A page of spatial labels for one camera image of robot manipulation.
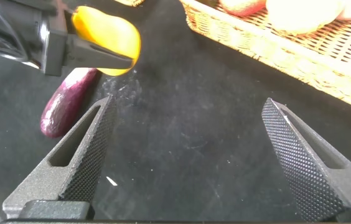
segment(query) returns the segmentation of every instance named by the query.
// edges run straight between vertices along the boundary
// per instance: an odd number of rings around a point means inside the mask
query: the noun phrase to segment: wicker basket
[[[144,0],[115,0],[115,1],[120,2],[121,4],[125,4],[126,6],[134,6],[134,7],[144,2]]]
[[[334,21],[296,37],[273,30],[265,9],[240,18],[220,6],[180,1],[193,31],[351,104],[351,22]]]

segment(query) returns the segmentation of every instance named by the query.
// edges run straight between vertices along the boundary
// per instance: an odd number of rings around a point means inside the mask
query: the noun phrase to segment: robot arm
[[[49,75],[62,67],[127,69],[133,60],[79,38],[61,0],[0,0],[0,57]]]

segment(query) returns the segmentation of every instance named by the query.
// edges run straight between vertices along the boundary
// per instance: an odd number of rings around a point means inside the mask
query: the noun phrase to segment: purple eggplant
[[[96,73],[95,68],[75,68],[66,77],[45,106],[40,120],[43,134],[57,138],[69,131]]]

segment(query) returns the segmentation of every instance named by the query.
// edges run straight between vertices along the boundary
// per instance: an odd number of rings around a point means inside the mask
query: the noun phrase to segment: dark fabric surface
[[[109,93],[118,103],[97,218],[301,220],[261,120],[268,97],[351,160],[350,105],[193,33],[179,1],[67,3],[131,21],[143,42],[132,71],[99,77],[86,98],[85,108]],[[0,58],[0,207],[58,142],[39,119],[64,78]]]

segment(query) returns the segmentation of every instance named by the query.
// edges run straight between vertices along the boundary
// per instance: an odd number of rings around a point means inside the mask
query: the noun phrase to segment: textured gripper pad
[[[302,218],[318,222],[342,212],[341,199],[271,99],[265,103],[262,117]]]
[[[101,175],[101,167],[109,148],[109,141],[114,126],[116,107],[114,102],[101,105],[102,113],[96,121],[96,127],[85,138],[90,138],[83,147],[79,158],[73,167],[65,183],[60,200],[91,202],[94,197],[98,179]]]

